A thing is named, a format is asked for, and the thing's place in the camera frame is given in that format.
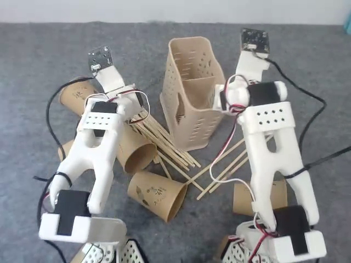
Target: wire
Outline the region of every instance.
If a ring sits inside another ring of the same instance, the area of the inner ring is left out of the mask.
[[[254,248],[254,250],[252,251],[251,256],[248,258],[248,263],[252,263],[252,259],[254,258],[254,256],[256,256],[257,251],[259,250],[259,247],[261,246],[262,242],[268,237],[268,234],[265,233],[263,234],[263,236],[259,239],[256,247]]]
[[[46,125],[48,126],[48,129],[49,129],[49,132],[50,132],[52,138],[55,140],[56,144],[60,148],[60,151],[62,153],[62,159],[66,158],[66,153],[65,153],[64,148],[63,148],[62,144],[60,143],[59,139],[55,135],[53,128],[51,127],[51,123],[50,123],[50,107],[51,107],[51,104],[52,104],[54,98],[56,97],[56,95],[59,94],[60,91],[63,90],[65,87],[67,87],[69,85],[72,85],[72,84],[75,84],[75,83],[78,83],[78,82],[88,81],[88,80],[91,80],[91,79],[94,79],[94,78],[95,77],[81,77],[79,79],[75,79],[73,81],[69,81],[69,82],[63,84],[62,86],[60,86],[54,92],[54,94],[50,97],[50,99],[48,100],[48,103],[47,103],[47,106],[46,106]]]
[[[146,99],[146,103],[148,105],[148,113],[147,115],[144,117],[144,118],[141,118],[141,119],[138,119],[136,121],[129,121],[129,124],[136,124],[136,123],[139,123],[139,122],[143,122],[144,120],[146,120],[148,118],[148,116],[150,115],[150,103],[149,103],[149,98],[148,96],[141,90],[139,89],[130,89],[130,90],[126,90],[124,92],[120,92],[118,93],[115,97],[111,98],[108,100],[108,102],[112,102],[114,101],[115,99],[119,98],[120,95],[126,95],[126,94],[130,94],[130,93],[141,93],[145,96],[145,99]]]
[[[244,75],[241,75],[241,74],[234,74],[234,75],[231,75],[231,76],[227,79],[227,81],[225,82],[224,88],[223,88],[223,93],[224,93],[224,97],[225,97],[225,102],[226,102],[229,106],[232,106],[232,105],[229,104],[228,99],[227,99],[227,89],[228,89],[228,86],[229,86],[229,84],[230,84],[230,81],[231,81],[232,79],[235,80],[236,77],[241,77],[241,78],[246,82],[246,84],[249,86],[249,82],[248,82],[248,80],[245,78]]]
[[[51,184],[51,182],[53,181],[55,175],[51,176],[48,181],[45,184],[45,187],[43,189],[43,192],[40,195],[39,201],[38,201],[38,206],[37,206],[37,225],[38,225],[38,229],[40,228],[40,223],[41,223],[41,209],[43,207],[43,202],[44,199],[47,195],[47,191],[49,188],[49,185]],[[56,251],[59,253],[61,260],[63,263],[67,263],[66,258],[64,256],[64,253],[62,252],[62,250],[53,242],[48,241],[48,240],[44,240],[45,243],[47,243],[48,245],[50,245],[51,247],[53,247],[54,249],[56,249]]]
[[[40,182],[47,182],[49,179],[47,178],[43,178],[43,177],[39,177],[39,176],[33,176],[34,180],[40,181]]]
[[[344,153],[347,153],[349,151],[351,151],[351,146],[348,146],[348,147],[346,147],[344,149],[341,149],[340,151],[332,153],[331,155],[328,155],[326,157],[320,158],[317,161],[314,161],[312,163],[308,163],[302,169],[300,169],[299,171],[297,171],[297,172],[295,172],[295,173],[293,173],[291,175],[286,175],[285,179],[294,178],[295,176],[299,175],[300,173],[302,173],[304,171],[307,171],[307,170],[311,169],[312,167],[315,167],[315,166],[317,166],[319,164],[322,164],[322,163],[327,162],[327,161],[329,161],[331,159],[334,159],[334,158],[336,158],[336,157],[338,157],[338,156],[340,156],[340,155],[342,155]]]
[[[84,108],[87,106],[88,99],[92,98],[92,97],[95,97],[95,96],[104,96],[106,98],[106,100],[109,99],[109,97],[105,93],[94,93],[94,94],[91,94],[91,95],[86,97],[86,99],[84,101]]]
[[[311,93],[311,92],[309,92],[309,91],[307,91],[307,90],[305,90],[305,89],[299,87],[294,81],[292,81],[288,76],[286,76],[286,75],[284,74],[284,72],[281,70],[281,68],[280,68],[280,66],[278,65],[277,62],[275,62],[275,61],[272,60],[272,59],[262,58],[262,57],[258,56],[257,53],[256,53],[255,51],[253,51],[253,50],[251,50],[251,51],[252,51],[252,54],[253,54],[255,57],[257,57],[258,59],[265,60],[265,61],[271,63],[272,65],[274,65],[275,68],[278,70],[279,74],[280,74],[285,80],[287,80],[294,88],[296,88],[296,89],[299,90],[300,92],[302,92],[302,93],[304,93],[304,94],[310,96],[311,98],[316,99],[317,101],[319,101],[319,102],[321,102],[321,103],[323,104],[323,106],[322,106],[319,110],[317,110],[317,111],[312,115],[311,119],[307,122],[307,124],[305,125],[305,127],[303,128],[303,130],[302,130],[302,132],[301,132],[301,135],[300,135],[300,137],[299,137],[298,147],[299,147],[299,149],[300,149],[300,152],[302,152],[303,140],[304,140],[304,138],[305,138],[305,135],[306,135],[306,133],[307,133],[309,127],[310,127],[311,124],[313,123],[313,121],[314,121],[314,120],[323,112],[323,110],[326,108],[327,102],[326,102],[324,99],[322,99],[321,97],[319,97],[319,96],[317,96],[317,95],[315,95],[315,94],[313,94],[313,93]]]
[[[233,178],[233,179],[229,179],[229,180],[217,180],[216,178],[214,178],[213,174],[212,174],[212,168],[213,166],[216,164],[217,160],[221,157],[221,155],[223,154],[223,152],[227,149],[228,145],[230,144],[230,141],[232,140],[233,136],[234,136],[234,133],[235,133],[235,130],[236,130],[236,120],[237,120],[237,117],[238,115],[235,116],[234,118],[234,125],[233,125],[233,128],[228,136],[228,138],[226,139],[222,149],[219,151],[219,153],[217,154],[216,158],[213,160],[213,162],[211,163],[210,165],[210,176],[211,176],[211,179],[214,181],[214,182],[218,182],[220,184],[224,184],[224,183],[227,183],[227,182],[234,182],[234,181],[238,181],[238,182],[241,182],[242,184],[244,184],[248,190],[250,191],[250,194],[251,194],[251,198],[252,200],[255,202],[256,199],[254,197],[254,194],[252,192],[252,189],[250,188],[250,186],[247,184],[247,182],[245,182],[244,180],[242,179],[239,179],[239,178]]]

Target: circuit board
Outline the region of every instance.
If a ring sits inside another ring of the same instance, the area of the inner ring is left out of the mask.
[[[269,54],[268,33],[262,30],[243,28],[241,30],[241,50]]]

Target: white wire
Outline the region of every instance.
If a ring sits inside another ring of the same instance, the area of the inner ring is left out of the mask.
[[[258,229],[256,221],[257,221],[258,213],[256,212],[253,216],[253,226],[260,232],[260,229]]]
[[[122,93],[122,94],[117,94],[117,96],[126,95],[126,94],[130,94],[130,93],[141,93],[141,94],[143,94],[143,95],[145,96],[146,103],[147,103],[147,105],[148,105],[148,114],[147,114],[146,117],[144,117],[142,120],[143,120],[143,121],[146,120],[146,119],[148,118],[148,116],[150,115],[150,110],[151,110],[148,96],[147,96],[146,93],[144,93],[143,91],[141,91],[141,90],[136,90],[136,89],[130,90],[130,91],[125,92],[125,93]]]
[[[242,74],[234,74],[234,75],[231,75],[231,76],[228,78],[228,80],[227,80],[227,85],[229,85],[229,84],[230,84],[230,81],[231,81],[233,78],[236,78],[236,77],[241,77],[241,78],[246,82],[246,84],[249,86],[248,80],[247,80],[247,79],[245,78],[245,76],[242,75]]]
[[[105,93],[94,93],[94,94],[91,94],[91,95],[89,95],[89,96],[86,97],[86,99],[85,99],[85,101],[84,101],[84,107],[87,106],[88,99],[89,99],[89,98],[92,98],[92,97],[94,97],[94,96],[105,96],[107,100],[109,99],[109,97],[108,97]]]
[[[211,176],[211,179],[214,181],[214,182],[217,182],[217,183],[220,183],[220,184],[225,184],[227,182],[235,182],[235,181],[238,181],[242,184],[244,184],[247,189],[250,191],[250,194],[251,194],[251,198],[252,200],[255,202],[256,199],[255,199],[255,196],[252,192],[252,189],[250,188],[250,186],[247,184],[247,182],[245,182],[244,180],[242,179],[239,179],[239,178],[232,178],[232,179],[228,179],[228,180],[217,180],[216,178],[214,178],[213,174],[212,174],[212,168],[213,166],[216,164],[217,160],[222,156],[223,152],[227,149],[228,145],[230,144],[230,141],[232,140],[233,136],[234,136],[234,133],[235,133],[235,130],[236,130],[236,125],[233,129],[233,131],[231,132],[230,134],[230,137],[229,137],[229,140],[227,141],[227,143],[224,145],[223,149],[221,150],[221,152],[219,153],[219,155],[213,160],[213,162],[211,163],[210,165],[210,176]]]

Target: black cable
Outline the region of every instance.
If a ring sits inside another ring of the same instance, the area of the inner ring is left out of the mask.
[[[56,144],[60,148],[60,151],[62,153],[62,158],[63,159],[66,158],[66,153],[64,151],[64,148],[63,148],[61,142],[59,141],[59,139],[55,135],[55,133],[53,131],[53,128],[51,127],[51,124],[50,124],[50,107],[51,107],[51,104],[52,104],[54,98],[56,97],[56,95],[59,94],[60,91],[63,90],[65,87],[67,87],[69,85],[72,85],[72,84],[75,84],[75,83],[78,83],[78,82],[88,81],[88,80],[91,80],[91,79],[94,79],[94,78],[95,77],[82,77],[82,78],[79,78],[79,79],[75,79],[74,81],[69,81],[69,82],[63,84],[62,86],[60,86],[48,100],[48,103],[47,103],[47,106],[46,106],[46,124],[48,126],[48,129],[49,129],[49,132],[50,132],[51,136],[53,137],[53,139],[55,140]],[[38,180],[38,181],[43,181],[43,182],[46,181],[46,185],[45,185],[45,187],[43,189],[43,192],[42,192],[42,194],[41,194],[41,196],[39,198],[39,201],[38,201],[38,207],[37,207],[37,225],[38,225],[38,228],[40,228],[41,216],[42,216],[41,215],[41,209],[42,209],[43,202],[44,202],[44,199],[45,199],[45,194],[47,193],[49,185],[51,184],[51,182],[54,179],[55,175],[56,174],[51,176],[49,179],[41,178],[39,176],[34,176],[33,177],[35,180]],[[59,255],[60,255],[61,259],[62,259],[62,262],[63,263],[67,263],[67,260],[66,260],[66,258],[64,256],[62,250],[55,243],[53,243],[51,241],[48,241],[48,240],[44,240],[44,242],[47,243],[48,245],[50,245],[51,247],[53,247],[54,249],[56,249],[56,251],[59,253]]]
[[[49,101],[47,103],[47,106],[46,106],[46,124],[48,126],[48,129],[49,129],[49,132],[50,132],[51,136],[54,138],[56,144],[59,146],[60,151],[62,152],[62,159],[66,158],[66,153],[65,153],[64,148],[62,147],[62,144],[60,143],[59,139],[55,135],[55,133],[53,131],[53,128],[51,127],[51,124],[50,124],[50,107],[51,107],[51,103],[53,102],[53,100],[56,97],[56,95],[59,94],[61,90],[63,90],[63,88],[65,88],[65,87],[67,87],[69,85],[75,84],[77,82],[88,81],[88,80],[91,80],[91,79],[94,79],[94,78],[95,77],[82,77],[82,78],[79,78],[79,79],[75,79],[74,81],[69,81],[69,82],[63,84],[62,86],[60,86],[54,92],[54,94],[50,97],[50,99],[49,99]]]
[[[300,169],[299,171],[297,171],[297,172],[295,172],[295,173],[293,173],[293,174],[291,174],[291,175],[285,176],[285,179],[294,178],[295,176],[299,175],[300,173],[302,173],[302,172],[304,172],[304,171],[307,171],[307,170],[311,169],[312,167],[315,167],[316,165],[319,165],[319,164],[321,164],[321,163],[324,163],[324,162],[326,162],[326,161],[329,161],[329,160],[331,160],[331,159],[334,159],[334,158],[336,158],[336,157],[338,157],[338,156],[340,156],[340,155],[342,155],[342,154],[344,154],[344,153],[346,153],[346,152],[349,152],[349,151],[351,151],[351,146],[348,146],[348,147],[346,147],[346,148],[344,148],[344,149],[342,149],[342,150],[340,150],[340,151],[337,151],[337,152],[335,152],[335,153],[332,153],[331,155],[328,155],[328,156],[326,156],[326,157],[320,158],[320,159],[318,159],[317,161],[314,161],[314,162],[312,162],[312,163],[308,163],[308,164],[306,164],[302,169]]]
[[[40,182],[47,182],[49,179],[47,178],[43,178],[43,177],[39,177],[39,176],[33,176],[34,180],[40,181]]]
[[[41,223],[41,217],[42,217],[42,206],[43,206],[43,202],[45,199],[45,194],[48,191],[49,185],[51,184],[51,182],[53,181],[54,177],[56,174],[54,174],[53,176],[51,176],[48,181],[45,184],[45,187],[43,189],[42,194],[40,195],[39,201],[38,201],[38,206],[37,206],[37,225],[38,225],[38,229],[40,228],[40,223]],[[62,250],[53,242],[48,241],[48,240],[44,240],[45,243],[47,243],[48,245],[50,245],[51,247],[53,247],[54,249],[56,249],[56,251],[59,253],[62,262],[63,263],[67,263],[67,260],[64,256],[64,253],[62,252]]]
[[[323,110],[326,108],[327,106],[327,102],[322,99],[321,97],[309,92],[308,90],[305,90],[301,87],[299,87],[293,80],[291,80],[287,75],[284,74],[284,72],[281,70],[280,66],[278,65],[277,62],[275,62],[272,59],[268,59],[268,58],[261,58],[260,56],[258,56],[256,54],[256,52],[252,51],[253,55],[259,59],[265,60],[269,63],[271,63],[272,65],[275,66],[275,68],[278,70],[279,74],[285,79],[287,80],[294,88],[296,88],[297,90],[299,90],[300,92],[310,96],[313,99],[316,99],[317,101],[321,102],[323,104],[322,108],[320,108],[319,110],[317,110],[311,117],[311,119],[307,122],[307,124],[305,125],[305,127],[303,128],[301,135],[299,137],[298,140],[298,147],[300,149],[300,152],[302,152],[302,145],[303,145],[303,140],[305,138],[305,135],[309,129],[309,127],[311,126],[311,124],[313,123],[313,121],[323,112]]]

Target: hole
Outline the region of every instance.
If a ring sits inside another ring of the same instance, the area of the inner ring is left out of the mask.
[[[267,141],[266,144],[267,144],[267,149],[268,149],[268,151],[270,151],[270,152],[276,152],[276,150],[277,150],[277,145],[276,145],[276,141],[275,141],[275,138],[274,138],[274,137],[273,137],[271,140]]]
[[[177,108],[177,113],[175,114],[175,119],[177,120],[177,123],[179,124],[180,119],[182,117],[184,117],[185,114],[185,107],[184,107],[184,103],[183,103],[183,99],[182,96],[178,93],[178,101],[179,101],[179,105]]]

